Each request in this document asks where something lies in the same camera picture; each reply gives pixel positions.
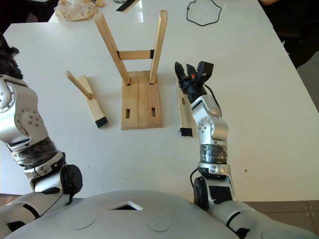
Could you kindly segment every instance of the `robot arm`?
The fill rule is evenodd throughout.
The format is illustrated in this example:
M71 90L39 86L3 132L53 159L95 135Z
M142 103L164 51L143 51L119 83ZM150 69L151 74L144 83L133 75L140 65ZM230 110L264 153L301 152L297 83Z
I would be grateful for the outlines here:
M0 34L0 140L24 167L33 193L0 207L0 237L72 202L82 188L82 175L67 165L37 109L37 95L23 81L10 48Z
M197 125L200 145L200 177L194 181L194 203L243 239L312 239L311 232L271 220L245 203L235 201L235 194L227 164L228 126L221 118L219 104L204 83L212 74L213 64L201 61L197 71L187 64L188 76L182 65L175 63L179 86L187 94Z

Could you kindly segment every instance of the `wooden leg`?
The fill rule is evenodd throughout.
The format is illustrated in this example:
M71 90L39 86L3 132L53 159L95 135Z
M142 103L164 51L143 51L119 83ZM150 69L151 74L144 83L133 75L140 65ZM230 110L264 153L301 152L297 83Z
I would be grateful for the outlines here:
M67 78L90 100L92 96L86 90L86 88L71 74L71 72L66 71Z
M168 14L167 11L160 11L159 13L159 22L158 30L156 33L155 46L154 46L154 57L151 65L150 72L150 83L154 84L156 82L159 62L160 62L160 53L163 46L166 26L167 26Z
M102 36L107 48L109 49L109 52L113 58L113 61L116 65L116 67L118 68L118 70L120 72L120 75L124 81L124 84L129 85L130 84L130 76L125 68L123 61L121 61L121 59L118 55L118 48L115 44L115 41L113 39L113 36L112 36L111 31L110 31L110 29L105 21L103 14L102 13L95 14L94 21L95 21L95 24L101 33L101 36Z
M192 112L190 109L190 103L187 95L183 94L181 88L177 83L177 95L178 95L178 113L180 122L180 133L181 136L193 136L192 123L194 121Z
M97 100L96 96L94 95L94 92L90 86L90 83L85 75L81 76L78 81L87 89L87 91L90 92L90 95L92 96L92 99L89 100L85 97L86 103L88 104L88 107L91 111L91 114L93 116L93 119L95 121L95 124L98 128L102 128L103 126L106 126L108 124L108 120L106 119L99 101Z

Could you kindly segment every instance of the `wooden base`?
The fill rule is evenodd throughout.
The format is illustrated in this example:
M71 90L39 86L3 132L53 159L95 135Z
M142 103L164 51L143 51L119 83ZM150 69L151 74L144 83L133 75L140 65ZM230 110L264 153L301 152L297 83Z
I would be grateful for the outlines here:
M121 130L162 127L158 83L150 84L150 71L129 75L131 84L122 84Z

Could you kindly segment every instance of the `wooden board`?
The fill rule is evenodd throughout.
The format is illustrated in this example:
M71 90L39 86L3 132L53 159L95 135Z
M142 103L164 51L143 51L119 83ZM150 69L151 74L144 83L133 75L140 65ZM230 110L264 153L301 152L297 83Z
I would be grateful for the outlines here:
M87 97L84 97L84 98L86 100L86 103L88 104L88 107L91 111L93 119L96 123L96 126L98 128L106 126L108 124L108 120L106 119L106 117L101 109L100 103L97 100L97 98L96 98L96 96L95 96L95 94L90 86L88 79L86 78L85 75L83 75L80 78L78 78L78 81L92 96L91 100L89 100Z
M142 51L119 51L121 60L139 60L139 59L152 59L154 50Z
M131 84L122 84L121 130L162 127L158 83L150 84L150 71L129 72Z
M192 122L194 121L190 103L187 95L183 94L181 88L178 85L178 79L176 81L177 95L178 95L178 113L180 121L180 133L181 136L193 136Z

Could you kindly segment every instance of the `wooden plank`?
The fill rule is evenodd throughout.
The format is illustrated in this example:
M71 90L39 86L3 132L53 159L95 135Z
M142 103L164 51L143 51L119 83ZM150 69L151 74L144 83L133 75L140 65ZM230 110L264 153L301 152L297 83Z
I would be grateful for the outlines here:
M66 71L67 78L90 100L92 96L90 93L78 82L78 80L71 74L71 72Z
M154 53L154 50L119 51L119 56L121 60L152 59L152 52Z
M176 81L176 86L181 136L193 136L192 122L194 121L194 119L191 113L189 100L187 98L187 95L183 94L183 91L179 87L178 79Z
M101 36L109 49L109 52L113 58L113 61L116 65L116 67L119 70L119 73L126 85L130 84L130 76L125 68L125 65L123 61L121 61L119 55L118 55L118 48L115 44L115 41L113 39L113 36L111 34L111 31L109 29L109 26L107 25L105 18L101 12L95 14L94 16L94 21L96 26L98 27Z
M162 127L158 84L149 83L149 71L129 75L131 84L122 84L121 130Z
M156 82L158 67L160 62L160 53L164 42L164 36L167 26L168 13L167 11L160 11L159 13L159 22L158 22L158 30L155 38L155 46L154 46L154 58L151 64L151 73L150 73L150 83L154 84Z
M106 117L101 109L101 106L100 106L98 99L95 97L95 94L90 86L88 79L86 78L85 75L83 75L78 79L78 81L83 85L83 87L85 87L85 89L92 96L91 100L89 100L86 97L85 97L85 100L86 100L86 103L88 104L88 107L91 111L91 114L92 114L93 119L96 123L96 126L98 128L102 128L102 127L106 126L108 124L108 120L106 119Z

